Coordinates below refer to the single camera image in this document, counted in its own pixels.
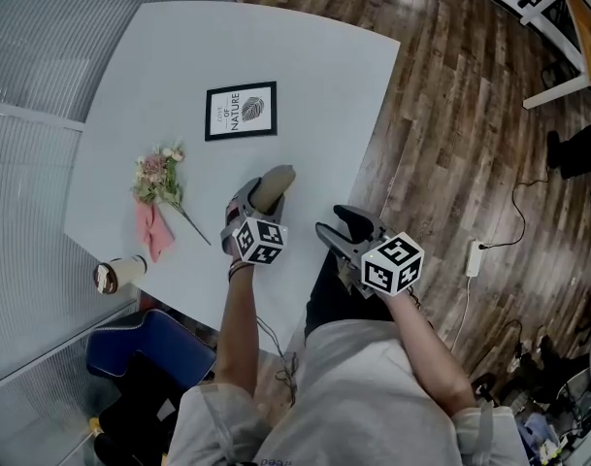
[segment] black picture frame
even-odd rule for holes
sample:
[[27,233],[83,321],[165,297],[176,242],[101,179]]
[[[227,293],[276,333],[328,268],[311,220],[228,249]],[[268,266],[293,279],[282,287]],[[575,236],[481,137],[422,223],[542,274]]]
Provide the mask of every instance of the black picture frame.
[[[211,134],[211,102],[213,96],[218,93],[228,93],[229,91],[244,91],[255,88],[270,88],[272,98],[271,120],[272,127],[269,129],[258,129],[254,131],[239,131],[236,133],[223,133],[220,135]],[[225,88],[215,88],[207,90],[207,108],[205,110],[205,142],[215,140],[228,140],[232,138],[247,138],[250,136],[271,136],[278,135],[278,84],[276,82],[239,84],[236,86],[226,86]]]

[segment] blue chair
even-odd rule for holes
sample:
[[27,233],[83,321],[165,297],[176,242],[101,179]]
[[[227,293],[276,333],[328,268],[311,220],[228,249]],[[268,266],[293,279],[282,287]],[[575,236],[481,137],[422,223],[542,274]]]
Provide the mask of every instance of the blue chair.
[[121,378],[136,352],[184,390],[201,382],[215,363],[213,349],[167,313],[152,309],[95,328],[88,338],[88,371],[104,378]]
[[[96,328],[86,352],[88,371],[121,393],[99,415],[97,456],[106,466],[159,466],[182,395],[211,373],[214,350],[167,313],[150,310]],[[168,402],[174,411],[161,416]]]

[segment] white cube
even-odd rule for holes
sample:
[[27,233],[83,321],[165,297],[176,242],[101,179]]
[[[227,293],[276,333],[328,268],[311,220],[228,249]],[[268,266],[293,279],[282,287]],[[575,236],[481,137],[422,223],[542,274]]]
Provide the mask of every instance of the white cube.
[[286,247],[288,229],[273,222],[248,217],[233,237],[243,262],[271,264]]
[[424,250],[407,233],[399,233],[362,255],[363,284],[396,295],[420,278]]

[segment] power strip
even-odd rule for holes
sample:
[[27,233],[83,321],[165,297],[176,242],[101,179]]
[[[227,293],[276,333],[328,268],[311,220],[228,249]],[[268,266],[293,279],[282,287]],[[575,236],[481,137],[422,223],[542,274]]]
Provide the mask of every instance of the power strip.
[[478,276],[480,271],[480,262],[482,261],[482,253],[485,252],[482,247],[482,242],[474,240],[470,244],[470,254],[468,255],[468,265],[466,267],[466,276],[473,278]]

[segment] flower stem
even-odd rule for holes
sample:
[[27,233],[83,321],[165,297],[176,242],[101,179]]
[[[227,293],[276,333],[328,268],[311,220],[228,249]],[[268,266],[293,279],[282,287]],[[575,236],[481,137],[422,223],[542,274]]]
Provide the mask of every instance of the flower stem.
[[195,230],[198,232],[198,234],[199,234],[199,235],[200,235],[200,236],[203,238],[203,240],[204,240],[205,242],[207,242],[207,244],[211,245],[211,242],[210,242],[209,240],[207,240],[207,237],[206,237],[205,235],[203,235],[202,231],[200,231],[200,230],[198,229],[198,226],[196,226],[196,225],[194,224],[194,221],[192,221],[192,220],[191,220],[191,218],[190,218],[190,217],[187,215],[187,213],[185,212],[185,210],[184,210],[182,207],[176,206],[176,205],[174,205],[174,204],[172,204],[172,203],[170,203],[170,202],[168,202],[168,203],[169,203],[169,204],[170,204],[172,207],[174,207],[174,208],[175,208],[175,209],[176,209],[176,210],[179,212],[179,214],[180,214],[181,216],[183,216],[185,219],[187,219],[187,222],[188,222],[189,224],[191,224],[191,225],[194,227],[194,229],[195,229]]

